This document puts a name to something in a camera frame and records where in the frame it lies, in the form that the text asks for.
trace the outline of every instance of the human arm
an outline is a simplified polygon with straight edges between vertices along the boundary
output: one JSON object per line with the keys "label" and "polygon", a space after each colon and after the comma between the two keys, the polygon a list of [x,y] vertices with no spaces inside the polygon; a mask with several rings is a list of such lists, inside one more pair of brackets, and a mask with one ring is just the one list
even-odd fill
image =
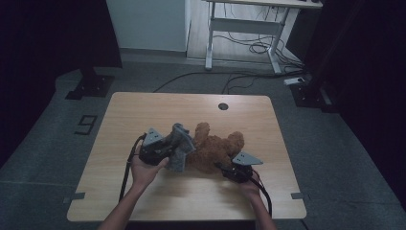
{"label": "human arm", "polygon": [[[259,177],[257,176],[256,173],[254,173],[252,177],[256,181],[259,181]],[[238,186],[241,192],[250,201],[251,206],[253,207],[254,214],[259,224],[259,229],[276,230],[277,226],[274,220],[272,220],[272,217],[269,215],[268,211],[266,210],[262,198],[260,197],[259,187],[250,180],[244,183],[240,183],[238,184]]]}
{"label": "human arm", "polygon": [[117,204],[117,206],[111,211],[104,222],[99,226],[99,230],[115,230],[125,229],[128,220],[134,210],[140,196],[146,190],[147,186],[153,181],[155,175],[164,168],[169,162],[168,158],[165,158],[159,163],[158,166],[150,166],[140,160],[138,153],[140,148],[136,149],[136,155],[131,162],[132,172],[132,186],[125,194],[123,199]]}

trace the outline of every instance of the stuffed animal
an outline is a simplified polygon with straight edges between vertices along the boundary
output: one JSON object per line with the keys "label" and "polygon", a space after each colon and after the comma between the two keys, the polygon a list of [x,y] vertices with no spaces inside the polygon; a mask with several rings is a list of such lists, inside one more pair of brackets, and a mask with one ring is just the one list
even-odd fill
{"label": "stuffed animal", "polygon": [[209,136],[209,132],[208,123],[197,125],[193,138],[196,150],[188,154],[186,164],[203,173],[217,173],[220,169],[214,163],[231,166],[231,159],[244,147],[244,137],[238,131],[223,139],[218,136]]}

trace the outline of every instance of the gray carpet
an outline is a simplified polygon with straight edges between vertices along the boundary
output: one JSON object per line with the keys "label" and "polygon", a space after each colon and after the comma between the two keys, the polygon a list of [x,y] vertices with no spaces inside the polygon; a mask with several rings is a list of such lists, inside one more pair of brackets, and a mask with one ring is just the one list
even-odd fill
{"label": "gray carpet", "polygon": [[[111,95],[119,91],[152,92],[176,76],[202,72],[203,67],[124,62],[124,69],[97,71],[116,77],[107,97],[64,100],[79,82],[80,73],[74,71],[58,78],[49,106],[0,170],[0,229],[96,229],[97,222],[67,220],[69,203],[64,204],[63,199],[72,195],[79,184]],[[220,94],[228,78],[215,74],[189,76],[159,92]],[[271,98],[299,186],[305,194],[304,221],[308,228],[406,229],[405,212],[341,117],[319,109],[296,107],[290,90],[282,83],[284,79],[255,80],[251,87],[235,88],[230,93]],[[250,83],[250,79],[244,79],[236,80],[234,85]],[[82,115],[98,116],[90,135],[75,134],[83,129],[78,126]],[[305,229],[298,220],[277,220],[277,224],[280,229]],[[227,223],[218,226],[224,229]],[[139,227],[152,229],[153,225]]]}

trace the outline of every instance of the floor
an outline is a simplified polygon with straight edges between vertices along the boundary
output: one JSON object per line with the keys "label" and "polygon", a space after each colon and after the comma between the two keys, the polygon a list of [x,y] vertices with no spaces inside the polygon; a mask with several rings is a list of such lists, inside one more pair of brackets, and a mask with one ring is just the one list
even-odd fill
{"label": "floor", "polygon": [[[159,92],[220,94],[230,72],[264,74],[264,64],[217,62],[215,74],[202,60],[184,57],[123,55],[123,69],[98,68],[115,81],[106,98],[68,101],[64,97],[80,80],[79,71],[59,77],[56,93],[26,139],[0,169],[0,229],[96,229],[98,222],[71,222],[69,202],[96,139],[114,92],[152,92],[187,73],[191,75]],[[368,153],[338,114],[300,108],[283,85],[286,78],[240,79],[230,94],[265,95],[274,106],[283,140],[304,194],[310,230],[406,229],[406,213]],[[97,115],[92,132],[76,135],[83,115]],[[277,219],[279,229],[306,229],[296,219]],[[138,229],[241,229],[234,222],[134,223]]]}
{"label": "floor", "polygon": [[[192,23],[188,44],[188,58],[205,58],[206,47],[209,40],[209,18],[210,8],[212,4],[206,1],[191,1],[192,3]],[[247,6],[239,4],[216,4],[215,16],[237,18],[246,20],[258,20],[258,21],[280,21],[285,9],[274,8],[271,9],[265,6]],[[279,44],[279,48],[282,49],[283,44],[287,41],[292,30],[292,26],[295,22],[298,14],[297,9],[292,9],[286,19],[286,25],[282,33],[282,42]],[[233,38],[240,43],[252,44],[258,42],[258,34],[240,34],[240,33],[227,33],[227,32],[214,32],[214,59],[221,60],[239,60],[245,62],[261,62],[269,63],[269,57],[266,53],[256,54],[250,52],[249,45],[237,44],[230,41],[227,38]],[[261,40],[261,42],[270,44],[272,42],[271,37],[267,37]],[[263,52],[264,49],[260,47],[254,47],[257,52]],[[284,49],[286,55],[290,58],[294,56]]]}

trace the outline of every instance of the human hand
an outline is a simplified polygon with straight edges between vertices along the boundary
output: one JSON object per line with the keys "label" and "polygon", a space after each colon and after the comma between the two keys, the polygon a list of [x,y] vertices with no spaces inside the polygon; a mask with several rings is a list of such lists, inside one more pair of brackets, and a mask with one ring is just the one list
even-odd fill
{"label": "human hand", "polygon": [[140,147],[135,149],[135,156],[131,162],[132,187],[145,189],[155,178],[155,175],[169,162],[168,158],[163,159],[157,166],[144,163],[139,158]]}
{"label": "human hand", "polygon": [[[259,176],[256,174],[256,172],[253,173],[252,177],[257,182],[259,182]],[[251,180],[238,184],[238,187],[241,190],[242,194],[249,200],[252,200],[253,198],[256,197],[260,197],[259,187],[255,185]]]}

